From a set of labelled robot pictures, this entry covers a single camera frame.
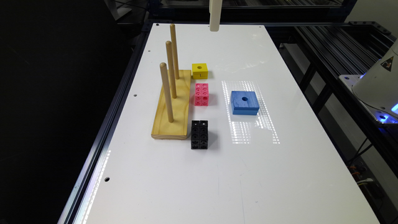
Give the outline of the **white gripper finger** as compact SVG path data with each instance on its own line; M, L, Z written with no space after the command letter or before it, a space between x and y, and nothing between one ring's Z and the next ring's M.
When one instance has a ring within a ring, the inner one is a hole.
M218 32L220 28L222 0L209 0L210 31Z

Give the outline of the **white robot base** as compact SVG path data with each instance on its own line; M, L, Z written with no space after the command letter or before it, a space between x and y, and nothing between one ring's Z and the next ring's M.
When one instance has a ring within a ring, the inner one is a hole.
M363 75L339 79L381 125L397 125L397 42Z

